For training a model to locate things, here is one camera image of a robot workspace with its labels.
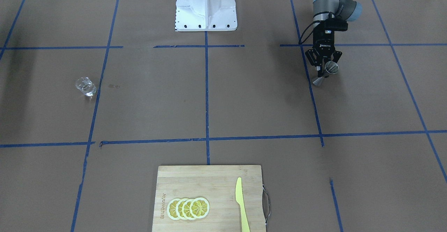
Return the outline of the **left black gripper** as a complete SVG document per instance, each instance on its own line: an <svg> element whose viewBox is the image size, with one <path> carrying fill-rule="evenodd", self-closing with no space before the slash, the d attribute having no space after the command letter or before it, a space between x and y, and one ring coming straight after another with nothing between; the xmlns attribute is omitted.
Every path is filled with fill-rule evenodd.
<svg viewBox="0 0 447 232"><path fill-rule="evenodd" d="M331 57L330 72L338 72L338 61L342 56L341 51L335 51L333 30L314 29L313 47L305 52L310 63L317 70L317 77L323 77L323 57Z"/></svg>

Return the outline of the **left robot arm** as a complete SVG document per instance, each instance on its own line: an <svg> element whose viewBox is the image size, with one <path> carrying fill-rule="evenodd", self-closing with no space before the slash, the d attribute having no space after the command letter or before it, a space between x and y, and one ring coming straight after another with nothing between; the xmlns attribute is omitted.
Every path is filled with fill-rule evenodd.
<svg viewBox="0 0 447 232"><path fill-rule="evenodd" d="M355 0L313 0L312 48L305 55L316 68L317 78L325 79L338 72L341 51L335 48L335 32L348 30L348 22L362 14Z"/></svg>

